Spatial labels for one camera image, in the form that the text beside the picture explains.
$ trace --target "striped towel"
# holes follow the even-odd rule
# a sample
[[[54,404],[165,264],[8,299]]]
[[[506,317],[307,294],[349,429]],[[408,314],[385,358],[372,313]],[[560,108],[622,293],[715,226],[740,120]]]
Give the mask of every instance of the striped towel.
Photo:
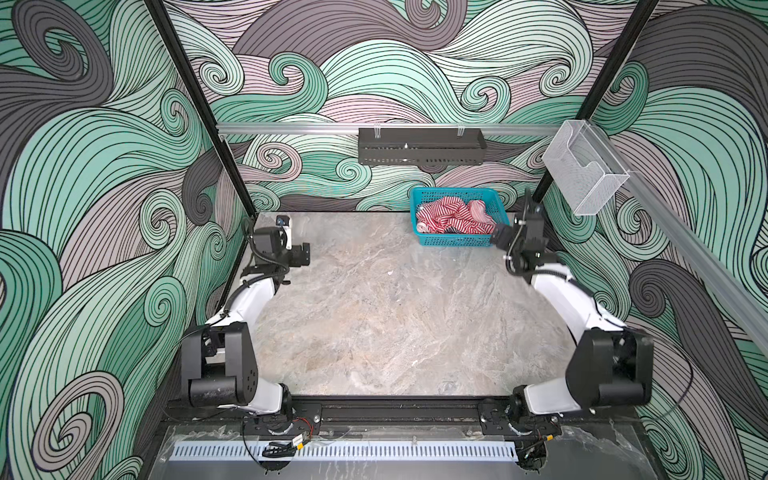
[[[460,233],[488,235],[493,232],[495,222],[485,212],[482,200],[468,204],[458,197],[443,197],[440,200],[419,205],[416,212],[421,233],[445,233],[452,228]]]

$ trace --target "marble surface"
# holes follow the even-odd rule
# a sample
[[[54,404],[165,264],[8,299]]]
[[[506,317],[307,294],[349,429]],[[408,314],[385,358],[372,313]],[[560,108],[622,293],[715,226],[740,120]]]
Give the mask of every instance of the marble surface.
[[[307,395],[504,395],[564,375],[571,334],[500,250],[422,247],[409,214],[290,216],[312,263],[252,332],[263,378]]]

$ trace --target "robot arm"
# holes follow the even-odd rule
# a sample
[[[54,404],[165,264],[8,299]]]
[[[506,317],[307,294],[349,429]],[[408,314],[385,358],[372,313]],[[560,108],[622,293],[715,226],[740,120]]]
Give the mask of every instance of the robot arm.
[[[517,417],[645,405],[652,386],[651,337],[625,328],[556,254],[545,251],[544,225],[543,206],[527,196],[520,218],[511,226],[498,225],[491,237],[507,253],[507,271],[525,278],[549,300],[577,344],[564,377],[515,389]]]
[[[290,397],[284,386],[259,378],[250,332],[266,303],[290,282],[290,268],[310,264],[310,245],[291,245],[290,218],[275,227],[247,229],[253,265],[241,284],[202,328],[181,340],[181,392],[189,406],[220,406],[270,414]]]

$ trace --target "swirl pattern wallpaper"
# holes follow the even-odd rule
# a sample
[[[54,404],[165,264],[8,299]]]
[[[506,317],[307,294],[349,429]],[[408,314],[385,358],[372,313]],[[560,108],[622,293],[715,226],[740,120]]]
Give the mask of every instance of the swirl pattern wallpaper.
[[[461,124],[573,118],[634,9],[570,0],[166,6],[219,122]],[[257,208],[304,211],[408,210],[410,189],[435,186],[495,188],[512,207],[541,178],[550,141],[490,137],[482,166],[419,169],[361,166],[353,136],[227,140]]]
[[[662,0],[593,121],[768,311],[768,2]],[[634,2],[167,0],[218,121],[573,118]],[[3,478],[136,477],[191,323],[211,314],[242,207],[143,0],[0,1]],[[417,186],[513,209],[549,139],[476,167],[361,166],[345,136],[229,136],[261,210],[408,210]],[[639,409],[668,475],[763,478],[768,362],[620,190],[545,198],[551,247],[657,344]]]
[[[136,477],[242,207],[143,0],[2,2],[0,38],[0,476]]]
[[[768,311],[768,2],[701,2],[652,18],[594,120]],[[613,47],[604,45],[599,55]],[[574,217],[556,187],[551,245],[614,314],[656,345],[639,408],[670,478],[768,472],[768,361],[630,192]]]

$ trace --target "blue basket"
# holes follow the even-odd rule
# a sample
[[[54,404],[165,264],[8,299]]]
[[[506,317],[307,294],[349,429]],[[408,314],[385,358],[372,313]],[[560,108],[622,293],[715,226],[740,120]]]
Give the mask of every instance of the blue basket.
[[[443,197],[459,197],[465,202],[482,200],[485,212],[496,223],[509,225],[507,212],[496,190],[490,188],[414,188],[411,190],[411,222],[413,233],[419,237],[421,245],[434,247],[490,247],[490,235],[456,235],[453,233],[419,233],[416,231],[416,209],[421,204],[434,202]]]

